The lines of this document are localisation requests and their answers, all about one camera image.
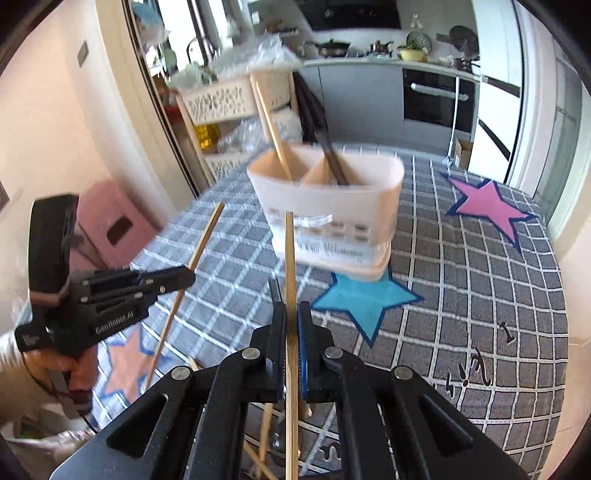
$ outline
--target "hand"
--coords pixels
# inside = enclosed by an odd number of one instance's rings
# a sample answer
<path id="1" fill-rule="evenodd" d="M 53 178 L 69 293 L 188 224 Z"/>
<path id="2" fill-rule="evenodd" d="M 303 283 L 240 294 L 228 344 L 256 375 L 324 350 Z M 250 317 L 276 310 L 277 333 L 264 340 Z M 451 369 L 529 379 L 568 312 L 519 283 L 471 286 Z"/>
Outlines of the hand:
<path id="1" fill-rule="evenodd" d="M 52 388 L 49 370 L 71 372 L 70 391 L 87 391 L 95 386 L 98 378 L 97 346 L 86 350 L 78 359 L 60 355 L 51 348 L 25 352 L 22 356 L 29 373 L 48 389 Z"/>

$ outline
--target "pink star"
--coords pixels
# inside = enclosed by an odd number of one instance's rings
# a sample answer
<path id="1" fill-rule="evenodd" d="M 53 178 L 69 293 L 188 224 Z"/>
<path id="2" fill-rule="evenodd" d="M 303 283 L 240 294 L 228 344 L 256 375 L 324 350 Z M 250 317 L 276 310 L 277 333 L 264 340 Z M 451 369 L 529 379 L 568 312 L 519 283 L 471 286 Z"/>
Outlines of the pink star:
<path id="1" fill-rule="evenodd" d="M 140 325 L 125 344 L 107 344 L 111 359 L 111 373 L 102 395 L 122 391 L 129 403 L 139 397 L 139 382 L 148 374 L 152 355 L 147 355 L 141 348 Z"/>
<path id="2" fill-rule="evenodd" d="M 504 201 L 498 186 L 492 180 L 485 180 L 480 185 L 474 186 L 460 179 L 446 175 L 444 177 L 464 194 L 449 210 L 449 215 L 467 215 L 489 220 L 520 251 L 519 239 L 513 223 L 518 221 L 526 222 L 534 218 L 535 215 L 522 212 Z"/>

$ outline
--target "tablecloth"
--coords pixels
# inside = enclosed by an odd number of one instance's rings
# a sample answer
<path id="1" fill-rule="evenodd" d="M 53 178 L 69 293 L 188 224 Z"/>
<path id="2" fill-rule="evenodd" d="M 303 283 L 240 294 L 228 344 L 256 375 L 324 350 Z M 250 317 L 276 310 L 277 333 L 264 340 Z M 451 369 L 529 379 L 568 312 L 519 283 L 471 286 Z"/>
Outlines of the tablecloth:
<path id="1" fill-rule="evenodd" d="M 536 476 L 560 418 L 568 350 L 560 270 L 543 217 L 531 198 L 498 185 L 504 200 L 534 214 L 514 224 L 519 251 L 486 219 L 449 215 L 462 192 L 445 176 L 471 185 L 482 178 L 418 156 L 400 156 L 405 177 L 392 242 L 392 279 L 422 300 L 387 310 L 373 347 L 348 315 L 313 311 L 313 317 L 332 331 L 337 346 L 367 364 L 414 368 Z M 267 279 L 276 275 L 282 282 L 284 262 L 273 252 L 271 232 L 245 167 L 193 202 L 131 266 L 156 270 L 187 264 L 219 201 L 226 209 L 199 264 L 197 281 L 178 311 L 159 374 L 187 364 L 188 356 L 203 367 L 218 364 L 248 346 L 252 331 L 270 321 Z M 313 302 L 334 282 L 330 272 L 306 265 L 297 265 L 296 273 L 299 300 Z M 133 336 L 138 355 L 149 357 L 173 298 L 161 296 L 139 329 L 100 345 L 93 412 L 101 425 L 129 403 L 129 392 L 109 388 L 116 363 L 109 345 L 125 345 Z M 246 439 L 255 447 L 262 407 L 251 404 L 246 421 Z M 275 420 L 282 415 L 280 410 L 274 413 Z M 334 405 L 317 406 L 301 426 L 300 475 L 339 469 Z M 268 464 L 281 475 L 281 459 L 269 457 Z M 249 468 L 247 459 L 244 463 Z"/>

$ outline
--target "bowl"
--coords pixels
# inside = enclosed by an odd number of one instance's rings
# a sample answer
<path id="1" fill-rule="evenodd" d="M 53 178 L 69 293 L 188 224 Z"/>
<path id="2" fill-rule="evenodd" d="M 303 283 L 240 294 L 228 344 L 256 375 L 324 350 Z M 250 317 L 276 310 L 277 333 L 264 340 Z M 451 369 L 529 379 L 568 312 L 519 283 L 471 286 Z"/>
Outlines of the bowl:
<path id="1" fill-rule="evenodd" d="M 406 61 L 424 61 L 425 54 L 422 50 L 409 50 L 407 48 L 399 48 L 398 54 L 400 58 Z"/>

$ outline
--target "screw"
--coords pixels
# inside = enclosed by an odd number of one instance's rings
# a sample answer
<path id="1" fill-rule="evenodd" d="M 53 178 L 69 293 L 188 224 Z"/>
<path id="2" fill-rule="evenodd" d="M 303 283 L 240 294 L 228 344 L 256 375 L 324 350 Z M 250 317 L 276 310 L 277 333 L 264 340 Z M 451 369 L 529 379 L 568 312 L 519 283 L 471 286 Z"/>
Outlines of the screw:
<path id="1" fill-rule="evenodd" d="M 413 371 L 409 367 L 396 367 L 394 369 L 394 376 L 399 380 L 410 380 L 413 377 Z"/>
<path id="2" fill-rule="evenodd" d="M 177 367 L 173 370 L 172 376 L 175 380 L 184 380 L 191 371 L 187 367 Z"/>
<path id="3" fill-rule="evenodd" d="M 242 358 L 245 360 L 256 360 L 259 358 L 260 354 L 258 348 L 249 347 L 242 351 Z"/>
<path id="4" fill-rule="evenodd" d="M 341 358 L 343 356 L 343 351 L 337 346 L 330 346 L 324 351 L 324 354 L 328 358 L 336 360 L 337 358 Z"/>

